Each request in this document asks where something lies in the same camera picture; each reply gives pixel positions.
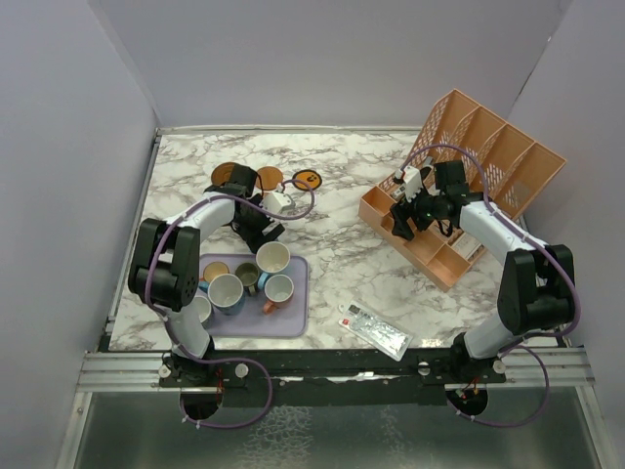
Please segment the olive green small mug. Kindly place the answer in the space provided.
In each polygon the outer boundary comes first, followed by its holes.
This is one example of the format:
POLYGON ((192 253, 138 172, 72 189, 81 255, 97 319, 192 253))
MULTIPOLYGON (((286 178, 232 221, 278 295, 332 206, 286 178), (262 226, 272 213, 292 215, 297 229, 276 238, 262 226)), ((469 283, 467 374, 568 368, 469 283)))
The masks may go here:
POLYGON ((258 294, 258 282, 260 279, 261 271, 259 267, 253 262, 246 262, 240 264, 234 273, 243 285, 244 292, 248 296, 255 296, 258 294))

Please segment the dark brown ringed coaster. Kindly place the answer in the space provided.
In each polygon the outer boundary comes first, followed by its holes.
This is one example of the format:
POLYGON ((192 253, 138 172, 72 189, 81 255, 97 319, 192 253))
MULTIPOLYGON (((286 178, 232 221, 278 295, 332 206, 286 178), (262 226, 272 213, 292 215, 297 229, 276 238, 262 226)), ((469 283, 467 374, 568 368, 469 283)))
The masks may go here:
POLYGON ((263 191, 273 191, 284 180, 283 173, 274 166, 265 166, 257 170, 256 187, 263 191))

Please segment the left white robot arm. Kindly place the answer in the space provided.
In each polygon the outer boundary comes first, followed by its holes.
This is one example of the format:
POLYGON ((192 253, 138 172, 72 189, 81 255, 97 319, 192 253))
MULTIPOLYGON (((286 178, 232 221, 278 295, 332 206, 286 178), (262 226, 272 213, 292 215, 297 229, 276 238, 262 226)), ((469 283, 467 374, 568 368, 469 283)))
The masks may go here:
POLYGON ((139 226, 128 288, 151 307, 173 339, 172 351, 184 357, 182 374, 201 386, 215 376, 208 356, 212 339, 191 302, 199 287, 200 244, 216 229, 232 227, 255 253, 284 232, 272 230, 262 196, 254 192, 259 174, 234 164, 226 181, 204 191, 200 201, 167 220, 144 219, 139 226))

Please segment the cream white mug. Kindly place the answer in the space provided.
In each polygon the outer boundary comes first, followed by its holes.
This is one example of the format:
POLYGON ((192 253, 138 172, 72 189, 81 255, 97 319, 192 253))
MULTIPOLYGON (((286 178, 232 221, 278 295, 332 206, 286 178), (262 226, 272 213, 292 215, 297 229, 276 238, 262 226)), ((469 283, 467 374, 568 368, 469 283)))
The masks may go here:
POLYGON ((278 241, 263 244, 256 253, 256 264, 267 274, 278 274, 286 269, 291 255, 288 247, 278 241))

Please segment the grey white mug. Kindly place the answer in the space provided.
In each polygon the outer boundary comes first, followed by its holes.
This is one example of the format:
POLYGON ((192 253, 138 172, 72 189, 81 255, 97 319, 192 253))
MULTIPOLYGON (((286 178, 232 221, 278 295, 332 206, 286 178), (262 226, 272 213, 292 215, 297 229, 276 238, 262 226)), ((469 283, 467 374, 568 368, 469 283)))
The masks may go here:
POLYGON ((195 295, 190 306, 196 312, 202 327, 208 329, 213 318, 213 308, 209 299, 204 295, 195 295))

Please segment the dark brown grooved coaster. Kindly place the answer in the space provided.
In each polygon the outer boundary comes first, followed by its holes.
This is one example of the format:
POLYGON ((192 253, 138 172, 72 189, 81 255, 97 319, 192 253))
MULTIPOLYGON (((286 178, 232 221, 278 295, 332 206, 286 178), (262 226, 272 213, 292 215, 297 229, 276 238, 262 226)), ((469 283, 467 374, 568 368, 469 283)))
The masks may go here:
POLYGON ((215 186, 220 186, 227 182, 230 178, 231 172, 235 164, 233 162, 226 162, 218 165, 211 173, 211 182, 215 186))

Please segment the clear plastic packet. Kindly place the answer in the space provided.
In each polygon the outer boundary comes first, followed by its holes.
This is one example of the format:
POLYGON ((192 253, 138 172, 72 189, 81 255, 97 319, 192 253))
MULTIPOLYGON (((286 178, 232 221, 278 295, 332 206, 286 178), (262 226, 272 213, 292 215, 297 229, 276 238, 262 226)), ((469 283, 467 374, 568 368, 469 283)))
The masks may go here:
POLYGON ((343 328, 392 360, 401 361, 413 339, 411 334, 358 302, 342 304, 339 311, 343 328))

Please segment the pink handled white mug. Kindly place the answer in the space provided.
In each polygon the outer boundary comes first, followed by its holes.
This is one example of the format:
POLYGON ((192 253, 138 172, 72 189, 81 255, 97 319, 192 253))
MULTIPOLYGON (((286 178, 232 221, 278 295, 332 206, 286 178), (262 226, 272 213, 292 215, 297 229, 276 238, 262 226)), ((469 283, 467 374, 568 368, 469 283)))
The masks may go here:
POLYGON ((265 284, 266 303, 263 307, 265 315, 284 308, 292 299, 294 284, 286 275, 276 275, 269 278, 265 284))

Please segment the white paper card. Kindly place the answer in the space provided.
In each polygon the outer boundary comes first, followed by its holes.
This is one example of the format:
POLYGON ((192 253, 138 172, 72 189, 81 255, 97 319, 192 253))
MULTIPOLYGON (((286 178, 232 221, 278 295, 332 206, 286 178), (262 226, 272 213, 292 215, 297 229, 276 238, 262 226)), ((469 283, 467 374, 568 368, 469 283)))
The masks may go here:
POLYGON ((481 248, 481 243, 469 234, 461 234, 451 244, 451 248, 465 260, 470 261, 481 248))

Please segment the black mounting rail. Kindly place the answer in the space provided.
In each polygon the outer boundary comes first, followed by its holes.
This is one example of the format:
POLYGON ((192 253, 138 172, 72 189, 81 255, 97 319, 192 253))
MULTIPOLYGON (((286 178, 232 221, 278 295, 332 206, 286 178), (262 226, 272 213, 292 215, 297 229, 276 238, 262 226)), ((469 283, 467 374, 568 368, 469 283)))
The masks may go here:
POLYGON ((395 361, 375 349, 215 350, 210 363, 162 358, 159 386, 229 407, 444 405, 447 386, 505 382, 491 359, 458 347, 407 350, 395 361))

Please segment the orange topped blue cup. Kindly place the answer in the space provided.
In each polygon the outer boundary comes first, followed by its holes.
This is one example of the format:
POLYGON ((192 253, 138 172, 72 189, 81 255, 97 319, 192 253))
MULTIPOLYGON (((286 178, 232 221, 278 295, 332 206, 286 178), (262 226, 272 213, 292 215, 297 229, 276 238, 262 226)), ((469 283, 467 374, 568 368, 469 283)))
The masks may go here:
POLYGON ((199 289, 207 293, 210 283, 221 275, 226 275, 229 273, 229 266, 224 262, 211 262, 209 263, 203 270, 203 273, 200 277, 198 287, 199 289))

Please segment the peach plastic desk organizer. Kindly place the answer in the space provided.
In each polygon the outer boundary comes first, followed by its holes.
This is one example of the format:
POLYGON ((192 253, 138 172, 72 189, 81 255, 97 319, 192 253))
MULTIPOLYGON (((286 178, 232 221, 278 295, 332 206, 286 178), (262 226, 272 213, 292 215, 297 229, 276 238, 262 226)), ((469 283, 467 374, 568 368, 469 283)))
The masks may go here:
MULTIPOLYGON (((566 165, 563 157, 458 90, 449 92, 433 107, 408 153, 410 164, 422 168, 460 159, 471 190, 481 191, 477 168, 451 145, 467 150, 479 161, 489 196, 514 221, 566 165)), ((412 240, 392 235, 390 207, 396 202, 392 193, 397 188, 393 177, 387 176, 361 198, 358 216, 438 288, 448 291, 485 248, 467 261, 451 248, 463 231, 456 229, 451 237, 445 237, 436 224, 423 232, 415 230, 412 240)))

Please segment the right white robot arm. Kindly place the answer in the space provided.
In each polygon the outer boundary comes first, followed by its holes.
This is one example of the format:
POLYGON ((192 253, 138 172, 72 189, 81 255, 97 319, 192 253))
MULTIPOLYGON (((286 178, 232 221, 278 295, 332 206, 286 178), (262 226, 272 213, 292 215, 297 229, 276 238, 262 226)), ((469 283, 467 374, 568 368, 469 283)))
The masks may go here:
POLYGON ((444 235, 459 229, 476 238, 502 265, 497 312, 459 334, 448 359, 450 374, 470 382, 499 353, 526 337, 551 335, 579 320, 571 251, 550 245, 521 229, 485 192, 467 183, 461 161, 417 169, 405 164, 394 173, 401 194, 390 208, 392 233, 405 240, 437 223, 444 235))

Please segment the large blue mug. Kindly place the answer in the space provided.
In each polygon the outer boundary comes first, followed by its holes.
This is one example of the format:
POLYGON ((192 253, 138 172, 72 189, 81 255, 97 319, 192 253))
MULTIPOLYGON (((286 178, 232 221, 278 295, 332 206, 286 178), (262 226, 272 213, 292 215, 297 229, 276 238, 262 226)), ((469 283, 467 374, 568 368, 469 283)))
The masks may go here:
POLYGON ((238 315, 245 302, 243 284, 232 274, 215 277, 209 284, 207 295, 212 306, 226 316, 238 315))

